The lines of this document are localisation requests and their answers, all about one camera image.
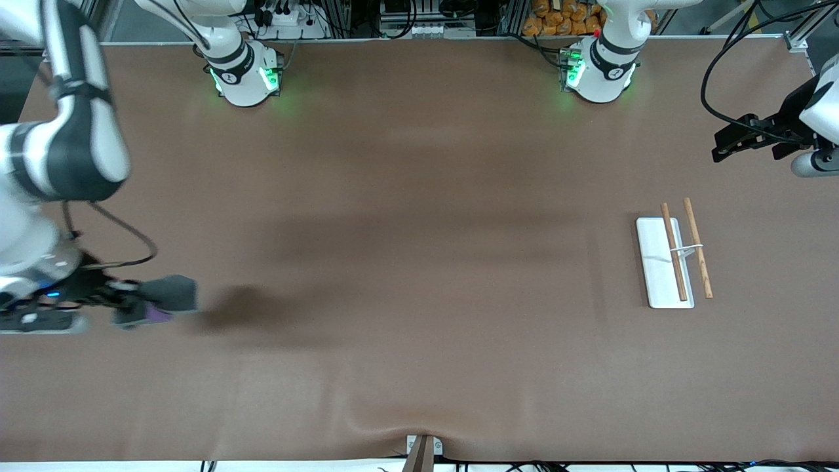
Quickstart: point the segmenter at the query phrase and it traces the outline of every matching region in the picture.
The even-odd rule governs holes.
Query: brown tablecloth
[[[194,277],[205,312],[0,339],[0,455],[839,459],[839,180],[711,162],[720,46],[651,41],[594,105],[514,41],[301,45],[249,109],[188,47],[107,48],[133,174],[106,207],[161,248],[114,272]],[[747,40],[711,100],[765,116],[809,74]],[[53,113],[36,84],[24,118]],[[716,298],[693,263],[696,309],[652,310],[634,219],[685,196]]]

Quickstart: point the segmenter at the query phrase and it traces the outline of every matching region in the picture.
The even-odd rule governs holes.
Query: wooden dowel
[[[661,204],[661,216],[664,217],[664,230],[667,231],[667,244],[670,245],[670,259],[673,261],[673,271],[676,274],[676,286],[679,288],[679,300],[687,301],[687,290],[685,289],[685,277],[681,272],[681,258],[674,252],[676,249],[676,237],[673,235],[673,225],[670,224],[670,209],[667,203]]]
[[[693,244],[702,244],[699,239],[699,229],[696,228],[696,219],[693,216],[693,205],[690,204],[690,198],[685,197],[685,212],[687,212],[687,222],[690,225],[690,236],[693,238]],[[711,278],[708,277],[708,267],[705,264],[705,251],[702,246],[696,248],[696,258],[699,260],[699,276],[702,278],[702,288],[705,290],[705,298],[713,298],[714,292],[711,290]]]

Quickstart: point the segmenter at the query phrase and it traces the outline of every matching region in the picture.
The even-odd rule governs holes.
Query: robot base
[[[242,76],[239,83],[226,83],[224,77],[216,76],[211,69],[219,97],[226,98],[237,107],[252,107],[268,97],[278,97],[283,81],[283,56],[258,41],[248,41],[248,44],[256,57],[251,70]]]
[[[560,69],[560,85],[563,92],[574,91],[589,102],[606,103],[618,98],[623,89],[629,87],[635,65],[618,80],[607,79],[595,68],[591,59],[593,36],[560,51],[560,64],[567,66]]]

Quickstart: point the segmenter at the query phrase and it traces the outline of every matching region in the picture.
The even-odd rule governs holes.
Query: metal post
[[[816,0],[813,5],[823,3],[823,0]],[[810,15],[802,21],[792,31],[784,33],[784,39],[787,43],[789,52],[804,52],[807,50],[807,38],[816,31],[835,11],[839,5],[833,4],[829,7],[821,8],[810,13]]]

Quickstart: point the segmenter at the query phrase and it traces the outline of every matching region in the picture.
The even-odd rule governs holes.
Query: wooden stick
[[[699,240],[699,229],[696,228],[696,219],[693,216],[693,206],[690,204],[690,198],[685,197],[685,211],[687,212],[687,222],[690,225],[690,236],[693,238],[693,244],[702,244]],[[705,298],[713,298],[714,292],[711,290],[711,278],[708,277],[708,267],[705,264],[705,251],[702,246],[696,248],[696,258],[699,260],[699,275],[702,277],[702,288],[705,289]]]
[[[661,204],[661,216],[664,217],[664,230],[667,231],[667,244],[670,245],[670,259],[673,261],[673,271],[676,273],[676,286],[679,288],[679,300],[687,302],[687,290],[685,289],[685,277],[681,273],[681,258],[676,249],[676,237],[673,235],[673,226],[670,224],[670,209],[667,203]]]

